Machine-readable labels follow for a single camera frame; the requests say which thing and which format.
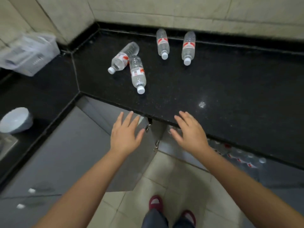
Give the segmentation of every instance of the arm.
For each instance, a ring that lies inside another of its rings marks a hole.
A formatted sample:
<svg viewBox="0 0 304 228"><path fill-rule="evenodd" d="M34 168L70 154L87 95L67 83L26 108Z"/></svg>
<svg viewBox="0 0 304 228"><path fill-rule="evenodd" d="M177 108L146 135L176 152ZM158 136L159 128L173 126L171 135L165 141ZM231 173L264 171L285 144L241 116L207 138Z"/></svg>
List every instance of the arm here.
<svg viewBox="0 0 304 228"><path fill-rule="evenodd" d="M194 117L188 112L179 113L181 117L174 118L183 137L171 129L177 143L210 171L257 228L304 227L304 217L300 213L214 152Z"/></svg>
<svg viewBox="0 0 304 228"><path fill-rule="evenodd" d="M134 136L139 116L131 122L132 114L131 111L122 123L123 112L120 113L113 125L109 152L55 203L35 228L88 226L115 173L142 140L144 129Z"/></svg>

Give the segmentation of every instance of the dark pants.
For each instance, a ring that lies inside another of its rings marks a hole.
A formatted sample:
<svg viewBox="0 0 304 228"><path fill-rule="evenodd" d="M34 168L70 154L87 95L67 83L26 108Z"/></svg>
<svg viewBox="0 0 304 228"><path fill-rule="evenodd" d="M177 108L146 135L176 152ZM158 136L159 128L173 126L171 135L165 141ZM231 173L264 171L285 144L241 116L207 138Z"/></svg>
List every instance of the dark pants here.
<svg viewBox="0 0 304 228"><path fill-rule="evenodd" d="M168 228L168 220L156 209L151 209L143 219L141 228ZM173 228L195 228L186 218L180 217Z"/></svg>

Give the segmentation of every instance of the hand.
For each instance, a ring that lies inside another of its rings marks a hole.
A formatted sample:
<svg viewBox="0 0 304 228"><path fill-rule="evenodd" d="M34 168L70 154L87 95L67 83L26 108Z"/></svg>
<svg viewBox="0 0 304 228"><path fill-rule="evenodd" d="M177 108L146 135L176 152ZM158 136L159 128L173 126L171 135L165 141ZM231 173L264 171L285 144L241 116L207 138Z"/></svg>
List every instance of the hand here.
<svg viewBox="0 0 304 228"><path fill-rule="evenodd" d="M188 112L179 112L180 116L174 116L180 126L183 137L176 130L170 129L173 138L186 151L196 156L199 152L209 149L206 134L198 121Z"/></svg>
<svg viewBox="0 0 304 228"><path fill-rule="evenodd" d="M128 156L140 145L145 129L139 131L135 138L134 133L140 116L136 116L136 118L130 123L132 115L133 111L128 114L123 123L121 122L123 112L118 116L112 129L111 151Z"/></svg>

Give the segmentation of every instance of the floor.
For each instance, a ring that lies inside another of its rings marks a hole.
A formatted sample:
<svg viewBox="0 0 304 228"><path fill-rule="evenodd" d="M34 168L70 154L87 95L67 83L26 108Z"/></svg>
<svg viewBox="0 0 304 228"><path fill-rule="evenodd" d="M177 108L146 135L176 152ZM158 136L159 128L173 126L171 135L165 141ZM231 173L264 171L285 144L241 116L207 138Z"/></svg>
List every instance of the floor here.
<svg viewBox="0 0 304 228"><path fill-rule="evenodd" d="M133 191L104 195L88 228L140 228L151 196L159 194L169 227L184 209L197 228L237 228L242 212L208 172L157 152Z"/></svg>

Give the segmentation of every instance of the forearm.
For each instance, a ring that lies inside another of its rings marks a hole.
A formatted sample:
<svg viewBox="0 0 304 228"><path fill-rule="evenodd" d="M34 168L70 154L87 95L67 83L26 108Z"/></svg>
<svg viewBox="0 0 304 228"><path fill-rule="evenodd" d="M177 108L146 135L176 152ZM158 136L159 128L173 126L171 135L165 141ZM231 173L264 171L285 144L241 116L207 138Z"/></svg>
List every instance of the forearm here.
<svg viewBox="0 0 304 228"><path fill-rule="evenodd" d="M210 147L198 152L197 159L222 184L257 228L304 227L301 214Z"/></svg>
<svg viewBox="0 0 304 228"><path fill-rule="evenodd" d="M87 227L125 158L110 150L60 198L35 228Z"/></svg>

